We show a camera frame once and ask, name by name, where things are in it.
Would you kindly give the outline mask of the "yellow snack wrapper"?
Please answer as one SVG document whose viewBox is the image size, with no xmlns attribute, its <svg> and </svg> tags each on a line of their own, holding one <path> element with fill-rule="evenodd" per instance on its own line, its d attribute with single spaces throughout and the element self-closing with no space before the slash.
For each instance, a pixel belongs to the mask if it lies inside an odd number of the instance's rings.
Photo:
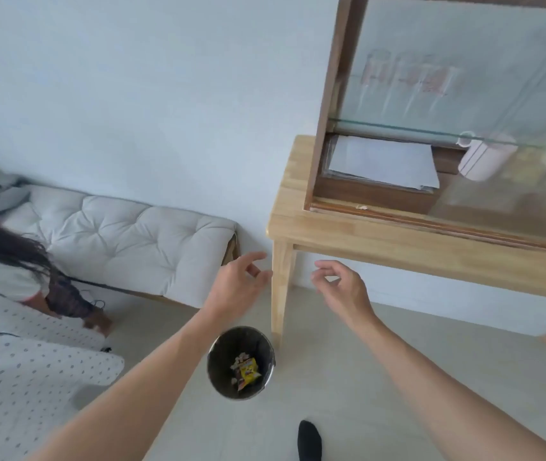
<svg viewBox="0 0 546 461">
<path fill-rule="evenodd" d="M 238 371 L 240 373 L 240 382 L 243 386 L 250 385 L 261 377 L 259 366 L 253 357 L 241 362 L 238 366 Z"/>
</svg>

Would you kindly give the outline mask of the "person's left hand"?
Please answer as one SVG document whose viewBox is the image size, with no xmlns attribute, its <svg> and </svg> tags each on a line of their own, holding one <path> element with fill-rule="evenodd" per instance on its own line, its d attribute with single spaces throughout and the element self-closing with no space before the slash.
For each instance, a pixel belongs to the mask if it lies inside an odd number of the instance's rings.
<svg viewBox="0 0 546 461">
<path fill-rule="evenodd" d="M 267 258 L 263 251 L 252 251 L 223 266 L 213 282 L 202 312 L 219 326 L 227 326 L 254 304 L 263 290 L 253 288 L 253 278 L 262 271 L 257 261 Z"/>
</svg>

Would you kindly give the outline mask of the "white mug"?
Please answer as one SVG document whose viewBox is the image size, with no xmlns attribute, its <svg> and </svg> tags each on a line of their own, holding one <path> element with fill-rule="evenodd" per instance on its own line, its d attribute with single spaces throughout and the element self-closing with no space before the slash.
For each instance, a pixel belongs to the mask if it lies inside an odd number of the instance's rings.
<svg viewBox="0 0 546 461">
<path fill-rule="evenodd" d="M 518 149 L 516 140 L 507 134 L 496 134 L 491 140 L 483 140 L 472 131 L 461 133 L 456 144 L 466 149 L 458 173 L 476 182 L 491 178 Z"/>
</svg>

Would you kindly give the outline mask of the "person's black sock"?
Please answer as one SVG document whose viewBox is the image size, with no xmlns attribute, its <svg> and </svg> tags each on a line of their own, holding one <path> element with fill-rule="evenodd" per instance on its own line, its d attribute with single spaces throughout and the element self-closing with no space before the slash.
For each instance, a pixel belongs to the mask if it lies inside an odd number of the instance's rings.
<svg viewBox="0 0 546 461">
<path fill-rule="evenodd" d="M 322 461 L 323 442 L 317 427 L 308 420 L 301 420 L 297 433 L 299 461 Z"/>
</svg>

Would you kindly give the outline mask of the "person's left forearm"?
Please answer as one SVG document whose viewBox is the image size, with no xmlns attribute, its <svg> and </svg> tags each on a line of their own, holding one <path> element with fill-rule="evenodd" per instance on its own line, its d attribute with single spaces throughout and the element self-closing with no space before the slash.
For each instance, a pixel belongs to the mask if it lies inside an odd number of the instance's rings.
<svg viewBox="0 0 546 461">
<path fill-rule="evenodd" d="M 205 305 L 27 461 L 143 461 L 206 351 L 247 309 Z"/>
</svg>

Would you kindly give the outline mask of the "light wooden table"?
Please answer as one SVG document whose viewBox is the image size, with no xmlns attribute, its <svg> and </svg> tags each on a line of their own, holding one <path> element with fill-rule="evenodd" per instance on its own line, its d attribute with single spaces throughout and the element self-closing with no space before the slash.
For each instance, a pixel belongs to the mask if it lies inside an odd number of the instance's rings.
<svg viewBox="0 0 546 461">
<path fill-rule="evenodd" d="M 404 271 L 546 297 L 546 251 L 493 244 L 368 218 L 368 209 L 324 204 L 311 209 L 317 170 L 316 138 L 297 135 L 273 204 L 271 329 L 280 345 L 296 251 L 331 255 Z"/>
</svg>

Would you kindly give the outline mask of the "stack of white paper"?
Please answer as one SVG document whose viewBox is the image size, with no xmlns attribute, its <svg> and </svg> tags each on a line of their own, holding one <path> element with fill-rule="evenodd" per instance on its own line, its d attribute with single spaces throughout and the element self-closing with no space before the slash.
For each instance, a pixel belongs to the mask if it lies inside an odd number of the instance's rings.
<svg viewBox="0 0 546 461">
<path fill-rule="evenodd" d="M 323 173 L 422 192 L 440 188 L 428 144 L 338 136 L 323 164 Z"/>
</svg>

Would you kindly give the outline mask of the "person's right hand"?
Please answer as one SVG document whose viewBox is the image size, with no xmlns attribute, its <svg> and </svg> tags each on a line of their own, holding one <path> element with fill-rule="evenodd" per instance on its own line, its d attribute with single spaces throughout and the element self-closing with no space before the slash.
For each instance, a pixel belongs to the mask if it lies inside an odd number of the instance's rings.
<svg viewBox="0 0 546 461">
<path fill-rule="evenodd" d="M 368 297 L 366 286 L 359 274 L 339 261 L 315 261 L 313 274 L 326 275 L 332 281 L 338 278 L 335 292 L 319 292 L 324 302 L 355 333 L 366 328 L 381 326 Z"/>
</svg>

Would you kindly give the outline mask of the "person's right forearm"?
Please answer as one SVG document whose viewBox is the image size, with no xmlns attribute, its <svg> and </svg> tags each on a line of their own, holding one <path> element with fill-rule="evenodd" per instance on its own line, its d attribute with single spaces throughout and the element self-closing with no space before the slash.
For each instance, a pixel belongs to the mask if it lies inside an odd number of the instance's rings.
<svg viewBox="0 0 546 461">
<path fill-rule="evenodd" d="M 474 393 L 377 317 L 350 322 L 447 461 L 546 461 L 546 441 Z"/>
</svg>

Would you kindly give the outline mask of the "clear drinking glass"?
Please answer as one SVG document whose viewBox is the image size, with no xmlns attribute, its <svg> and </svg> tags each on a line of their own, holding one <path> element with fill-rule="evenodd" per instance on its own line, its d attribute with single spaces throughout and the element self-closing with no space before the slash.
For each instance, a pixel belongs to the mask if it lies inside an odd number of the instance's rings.
<svg viewBox="0 0 546 461">
<path fill-rule="evenodd" d="M 432 72 L 427 75 L 426 88 L 423 90 L 428 97 L 429 116 L 435 113 L 439 102 L 447 95 L 448 89 L 459 75 L 458 67 L 450 61 L 437 64 L 431 70 Z"/>
<path fill-rule="evenodd" d="M 390 51 L 382 48 L 376 48 L 367 55 L 360 80 L 359 107 L 388 79 L 391 56 Z"/>
<path fill-rule="evenodd" d="M 390 99 L 392 115 L 395 119 L 403 114 L 415 92 L 419 89 L 423 76 L 423 56 L 412 50 L 399 53 Z"/>
</svg>

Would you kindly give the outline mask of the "glass shelf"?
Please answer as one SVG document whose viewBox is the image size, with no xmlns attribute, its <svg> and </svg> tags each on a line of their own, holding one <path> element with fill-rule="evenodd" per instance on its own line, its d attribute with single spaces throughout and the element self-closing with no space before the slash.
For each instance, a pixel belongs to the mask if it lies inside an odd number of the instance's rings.
<svg viewBox="0 0 546 461">
<path fill-rule="evenodd" d="M 489 144 L 510 144 L 519 147 L 546 149 L 546 141 L 538 138 L 519 138 L 502 131 L 438 131 L 406 126 L 368 123 L 340 118 L 328 118 L 333 133 L 365 138 L 388 139 L 394 141 L 418 142 L 438 146 L 460 147 L 458 141 L 479 140 Z"/>
</svg>

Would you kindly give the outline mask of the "white tufted bench cushion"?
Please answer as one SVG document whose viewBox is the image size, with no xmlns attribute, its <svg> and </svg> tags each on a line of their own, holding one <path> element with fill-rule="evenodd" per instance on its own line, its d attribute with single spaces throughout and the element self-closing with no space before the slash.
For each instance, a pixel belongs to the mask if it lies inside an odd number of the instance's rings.
<svg viewBox="0 0 546 461">
<path fill-rule="evenodd" d="M 195 211 L 29 185 L 30 201 L 0 218 L 41 242 L 74 280 L 204 303 L 228 242 L 229 219 Z"/>
</svg>

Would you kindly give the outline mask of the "round black trash bin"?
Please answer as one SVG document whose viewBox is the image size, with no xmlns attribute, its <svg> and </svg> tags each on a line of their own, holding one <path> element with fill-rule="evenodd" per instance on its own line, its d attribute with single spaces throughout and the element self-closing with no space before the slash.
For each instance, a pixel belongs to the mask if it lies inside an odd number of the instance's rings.
<svg viewBox="0 0 546 461">
<path fill-rule="evenodd" d="M 231 369 L 235 358 L 247 353 L 255 358 L 261 377 L 250 385 L 240 382 L 238 368 Z M 232 401 L 246 401 L 262 393 L 276 367 L 275 350 L 269 339 L 251 326 L 235 326 L 222 333 L 207 355 L 207 374 L 213 388 Z"/>
</svg>

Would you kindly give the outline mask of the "white dotted bed sheet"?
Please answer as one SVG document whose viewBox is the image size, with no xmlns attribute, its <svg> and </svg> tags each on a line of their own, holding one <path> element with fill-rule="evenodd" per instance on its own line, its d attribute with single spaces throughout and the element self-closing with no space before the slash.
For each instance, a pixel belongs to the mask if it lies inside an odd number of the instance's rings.
<svg viewBox="0 0 546 461">
<path fill-rule="evenodd" d="M 105 338 L 0 296 L 0 461 L 23 461 L 76 410 L 72 397 L 107 387 L 124 360 Z"/>
</svg>

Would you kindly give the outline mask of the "dark wooden glass cabinet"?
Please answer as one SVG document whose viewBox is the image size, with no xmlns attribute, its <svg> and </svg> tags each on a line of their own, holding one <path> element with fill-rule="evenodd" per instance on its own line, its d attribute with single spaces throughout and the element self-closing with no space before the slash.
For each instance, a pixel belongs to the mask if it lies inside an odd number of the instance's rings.
<svg viewBox="0 0 546 461">
<path fill-rule="evenodd" d="M 361 75 L 376 48 L 391 52 L 388 79 L 359 107 Z M 397 119 L 390 99 L 399 53 L 423 56 L 423 76 Z M 428 115 L 427 75 L 450 61 L 459 69 Z M 339 0 L 316 132 L 317 165 L 336 137 L 328 118 L 438 131 L 502 131 L 546 141 L 546 0 Z M 401 224 L 492 243 L 546 251 L 546 149 L 519 147 L 485 181 L 458 173 L 433 192 L 390 188 L 377 211 L 401 212 Z"/>
</svg>

